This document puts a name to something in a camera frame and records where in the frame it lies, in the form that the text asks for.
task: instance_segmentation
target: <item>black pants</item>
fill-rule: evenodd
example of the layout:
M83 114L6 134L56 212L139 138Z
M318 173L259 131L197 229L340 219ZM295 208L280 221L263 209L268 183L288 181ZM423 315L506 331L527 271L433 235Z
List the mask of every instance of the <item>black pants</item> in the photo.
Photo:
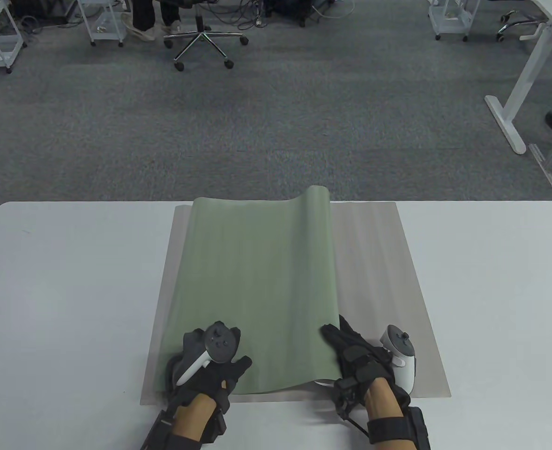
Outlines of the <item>black pants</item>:
M178 7L174 3L160 2L162 19L167 26L180 20ZM141 31L147 31L156 24L153 0L132 0L132 24Z

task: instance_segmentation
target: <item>chair leg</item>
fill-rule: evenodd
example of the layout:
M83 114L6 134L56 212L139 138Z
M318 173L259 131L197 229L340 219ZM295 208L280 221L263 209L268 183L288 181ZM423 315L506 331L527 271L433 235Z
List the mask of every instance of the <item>chair leg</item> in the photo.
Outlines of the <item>chair leg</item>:
M212 41L212 40L209 38L209 36L206 35L206 36L205 36L205 40L206 40L212 47L214 47L214 49L216 49L216 51L218 51L218 53L221 54L221 55L224 57L225 60L228 59L228 56L222 51L222 49L220 49L220 47L218 47L218 45L217 45L214 41Z
M182 55L184 55L184 54L186 53L186 51L187 51L188 49L190 49L190 48L193 46L193 44L199 40L199 38L200 38L201 36L203 36L203 34L197 34L197 36L195 36L193 39L191 39L190 42L184 46L184 49L182 49L182 50L180 51L180 53L178 53L178 54L176 55L176 57L174 58L174 62L178 62L178 60L180 59L180 57L181 57Z
M503 25L501 27L501 29L499 30L499 32L497 32L497 35L499 34L503 34L505 33L509 28L513 28L514 26L518 26L518 25L537 25L540 24L542 21L516 21L516 22L512 22L512 23L506 23L505 25Z
M186 37L194 37L197 35L196 31L184 31L182 33L176 33L176 34L168 34L164 36L164 41L166 39L182 39Z
M205 34L211 37L243 37L243 33L233 31L206 31Z

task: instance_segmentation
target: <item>chrome chair base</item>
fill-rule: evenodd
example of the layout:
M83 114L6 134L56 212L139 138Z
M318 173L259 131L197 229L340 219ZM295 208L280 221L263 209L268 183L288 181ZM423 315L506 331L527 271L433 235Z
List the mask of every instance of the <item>chrome chair base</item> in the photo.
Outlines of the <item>chrome chair base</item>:
M218 37L238 37L239 41L242 45L247 45L249 43L249 39L243 34L239 32L234 31L212 31L211 28L207 25L203 24L203 17L201 17L201 9L199 9L198 5L195 5L195 20L197 22L197 31L185 31L180 32L176 34L169 34L167 36L164 36L164 45L168 49L171 49L173 46L173 40L176 39L183 39L183 38L192 38L188 43L184 46L184 49L180 51L174 58L174 66L179 72L182 72L184 70L184 64L180 61L180 58L190 49L195 42L197 41L205 41L214 49L221 54L222 58L224 58L224 65L228 69L232 69L235 65L234 62L228 59L227 54L224 53L220 47L218 47L218 44L216 44L212 38L218 38Z

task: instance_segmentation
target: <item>gray mat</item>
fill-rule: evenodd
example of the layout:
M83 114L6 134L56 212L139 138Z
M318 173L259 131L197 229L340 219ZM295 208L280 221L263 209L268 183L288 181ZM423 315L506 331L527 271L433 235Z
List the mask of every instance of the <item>gray mat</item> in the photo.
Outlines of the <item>gray mat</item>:
M377 343L389 323L409 332L418 356L413 397L449 397L447 377L394 203L333 203L338 306L353 327ZM154 322L141 405L158 402L153 380L165 319L176 285L190 206L175 209ZM327 398L315 383L296 388L231 396L235 403Z

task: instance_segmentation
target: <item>white table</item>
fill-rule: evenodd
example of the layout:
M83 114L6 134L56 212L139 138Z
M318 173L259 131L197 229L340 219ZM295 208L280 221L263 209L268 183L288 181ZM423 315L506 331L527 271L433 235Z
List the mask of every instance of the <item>white table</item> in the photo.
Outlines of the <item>white table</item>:
M139 448L176 204L0 207L0 450ZM398 206L452 392L415 401L432 448L552 449L552 203ZM370 448L327 403L226 422L211 448Z
M526 145L522 137L520 137L520 133L514 127L514 118L552 50L552 0L533 0L533 2L549 18L547 26L540 35L537 45L532 51L505 106L502 106L499 99L495 96L486 96L484 98L497 124L501 127L503 134L509 141L511 148L518 155L526 152Z

